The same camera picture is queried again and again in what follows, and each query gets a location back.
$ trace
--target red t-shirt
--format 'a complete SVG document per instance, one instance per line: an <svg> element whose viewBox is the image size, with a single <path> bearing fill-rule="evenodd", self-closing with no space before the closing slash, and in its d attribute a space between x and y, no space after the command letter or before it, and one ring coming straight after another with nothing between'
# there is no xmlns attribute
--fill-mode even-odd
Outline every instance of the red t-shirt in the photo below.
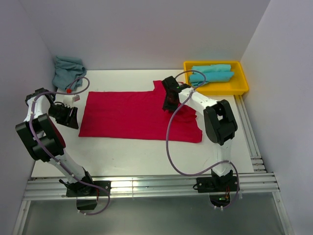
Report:
<svg viewBox="0 0 313 235"><path fill-rule="evenodd" d="M80 137L165 140L172 112L163 111L165 90L154 81L148 92L89 92ZM169 140L199 143L196 111L184 106L176 114Z"/></svg>

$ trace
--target plastic tray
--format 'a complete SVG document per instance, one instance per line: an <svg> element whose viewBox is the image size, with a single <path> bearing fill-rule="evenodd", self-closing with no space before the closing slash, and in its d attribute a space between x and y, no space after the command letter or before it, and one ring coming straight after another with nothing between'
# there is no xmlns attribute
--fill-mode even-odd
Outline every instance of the plastic tray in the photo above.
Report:
<svg viewBox="0 0 313 235"><path fill-rule="evenodd" d="M231 71L234 72L234 76L229 82L212 82L202 87L197 88L197 91L204 95L241 95L249 91L248 83L238 61L185 61L184 70L190 70L193 66L200 65L216 65L216 64L230 64ZM189 76L191 72L185 74L186 83L191 85L189 82Z"/></svg>

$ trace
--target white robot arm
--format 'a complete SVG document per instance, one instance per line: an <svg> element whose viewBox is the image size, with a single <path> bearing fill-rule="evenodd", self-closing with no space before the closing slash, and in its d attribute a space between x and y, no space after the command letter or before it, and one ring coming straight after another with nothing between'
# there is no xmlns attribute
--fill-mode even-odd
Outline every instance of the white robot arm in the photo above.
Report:
<svg viewBox="0 0 313 235"><path fill-rule="evenodd" d="M185 100L188 99L190 93L193 92L191 98L185 103L185 105L193 108L200 114L204 114L204 111L207 107L214 107L218 106L218 101L214 99L210 99L199 92L194 92L193 88L185 88L179 93L179 102L183 103ZM214 155L216 156L216 162L224 161L224 160L231 160L230 149L232 144L232 138L224 141L224 143L215 143L214 144ZM224 176L228 174L231 170L230 164L220 164L213 168L213 171L218 176Z"/></svg>
<svg viewBox="0 0 313 235"><path fill-rule="evenodd" d="M92 178L90 177L89 173L85 171L82 166L78 165L66 152L65 141L49 117L54 117L56 119L56 122L61 125L78 129L76 117L77 108L70 107L70 103L68 103L69 98L66 98L66 106L63 103L54 104L55 97L52 94L42 95L35 102L35 109L33 112L33 127L37 134L37 137L51 152L51 154L53 154L53 156L59 161L59 163L49 157L47 153L45 153L43 149L38 145L37 141L33 138L33 135L29 128L29 122L32 113L31 106L34 102L35 97L43 92L47 92L47 90L41 88L36 90L35 93L30 94L26 97L25 102L28 105L27 116L24 122L16 125L15 129L20 136L22 142L24 143L26 149L28 150L30 156L34 160L47 162L60 170L68 180L68 182L66 183L62 180L60 180L60 182L64 184L69 190L72 190L78 195L91 195L94 191L94 188L79 183L68 172L66 172L63 167L61 167L61 164L64 165L67 169L70 170L70 172L75 175L78 180L81 180L88 184L93 184Z"/></svg>

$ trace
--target blue towel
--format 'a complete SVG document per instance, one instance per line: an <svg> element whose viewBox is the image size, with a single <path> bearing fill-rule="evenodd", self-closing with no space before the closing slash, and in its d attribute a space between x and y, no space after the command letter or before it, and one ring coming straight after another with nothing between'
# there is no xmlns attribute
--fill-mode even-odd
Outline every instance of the blue towel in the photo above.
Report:
<svg viewBox="0 0 313 235"><path fill-rule="evenodd" d="M204 66L193 66L192 70L197 70L199 72L230 72L230 65L204 65Z"/></svg>
<svg viewBox="0 0 313 235"><path fill-rule="evenodd" d="M70 84L78 77L86 75L86 69L79 58L56 56L55 57L55 76L52 84L62 90L70 88ZM83 84L82 79L76 81L71 89L75 90Z"/></svg>
<svg viewBox="0 0 313 235"><path fill-rule="evenodd" d="M206 72L206 84L209 82L228 82L234 75L234 72ZM189 82L191 85L197 86L204 81L204 77L201 74L192 74L189 76Z"/></svg>

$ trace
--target purple cable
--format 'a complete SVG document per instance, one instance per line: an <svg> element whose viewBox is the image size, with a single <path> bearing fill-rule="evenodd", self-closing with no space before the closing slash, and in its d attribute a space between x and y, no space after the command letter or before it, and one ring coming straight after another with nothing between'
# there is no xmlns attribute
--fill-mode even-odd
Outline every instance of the purple cable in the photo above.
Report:
<svg viewBox="0 0 313 235"><path fill-rule="evenodd" d="M71 87L71 86L74 84L74 82L76 82L76 81L78 81L79 79L82 79L82 78L86 79L86 80L88 81L88 84L87 84L87 87L84 88L83 90L81 90L80 92L69 93L69 94L68 94L68 93L63 93L63 92L43 92L43 93L40 93L39 95L37 95L37 96L35 97L35 99L34 99L34 101L33 101L33 103L32 103L32 106L31 106L31 112L32 112L32 113L31 113L31 115L30 115L30 121L29 121L29 127L30 127L31 133L33 134L33 136L34 136L35 140L37 141L37 143L39 144L39 146L45 151L45 153L46 153L50 158L52 158L53 160L55 160L55 162L57 162L58 164L60 164L60 166L61 166L69 175L74 175L74 173L71 172L65 165L62 164L61 161L59 161L56 157L54 157L54 156L49 152L49 150L48 150L48 149L44 146L44 144L40 141L40 139L38 138L38 136L37 136L37 134L36 134L36 132L35 132L35 130L34 130L34 127L33 127L33 119L34 119L35 103L36 103L36 101L38 100L38 98L39 98L40 96L44 95L44 94L72 95L72 94L80 94L80 93L84 92L85 90L88 89L88 87L89 87L89 85L90 85L90 81L89 81L89 79L86 78L86 77L79 77L79 78L76 78L76 79L70 84L69 87ZM79 182L79 183L81 183L81 184L83 184L83 185L89 186L89 187L97 188L97 189L99 189L99 190L105 192L106 195L108 195L107 204L106 204L105 207L104 207L103 209L101 209L100 211L94 212L94 213L86 213L86 212L83 212L83 211L79 211L80 213L85 214L85 215L96 215L96 214L100 214L101 212L103 212L103 211L108 207L108 205L109 205L109 203L110 203L110 194L109 194L108 191L106 191L104 188L99 187L99 186L97 186L97 185L92 185L92 184L88 184L88 183L86 183L86 182L83 182L83 181L79 180L75 175L72 176L72 177L73 177L77 182Z"/></svg>
<svg viewBox="0 0 313 235"><path fill-rule="evenodd" d="M204 77L204 81L203 81L201 84L199 84L198 86L196 86L196 87L194 88L194 90L197 89L198 87L202 86L203 84L205 84L205 82L206 82L206 76L205 76L205 74L202 73L202 72L200 72L200 71L197 71L197 70L187 70L187 71L181 72L181 73L179 73L179 74L175 77L175 79L177 79L180 75L182 75L182 74L184 74L184 73L187 73L187 72L197 72L197 73L201 74L201 75ZM172 165L172 167L174 168L174 170L175 170L176 172L178 172L179 174L184 175L184 176L198 176L198 175L201 175L201 174L207 172L208 170L211 170L212 168L216 167L216 166L219 165L219 164L222 164L222 163L229 163L229 164L231 164L231 165L233 166L233 168L235 169L235 172L236 172L236 177L237 177L237 190L236 190L236 194L235 194L234 200L231 200L230 203L229 203L227 206L224 207L224 208L227 208L227 207L229 207L234 201L237 200L238 192L239 192L239 174L238 174L238 170L237 170L237 168L235 167L235 165L234 165L231 161L228 161L228 160L220 161L220 162L215 163L214 165L212 165L212 166L208 167L207 169L205 169L205 170L203 170L203 171L200 171L200 172L198 172L198 173L186 174L186 173L180 171L180 170L174 165L174 163L173 163L173 161L172 161L172 158L171 158L171 156L170 156L170 150L169 150L169 147L168 147L168 143L169 143L170 129L171 129L171 125L172 125L173 119L174 119L175 115L177 114L177 112L178 112L178 111L184 106L184 104L187 103L188 100L191 98L191 96L192 96L194 90L190 92L190 94L189 94L189 96L187 97L187 99L186 99L184 102L182 102L181 105L179 105L179 107L174 111L174 113L172 114L172 116L171 116L171 118L170 118L170 121L169 121L169 123L168 123L167 131L166 131L166 140L165 140L167 158L168 158L168 160L170 161L170 164Z"/></svg>

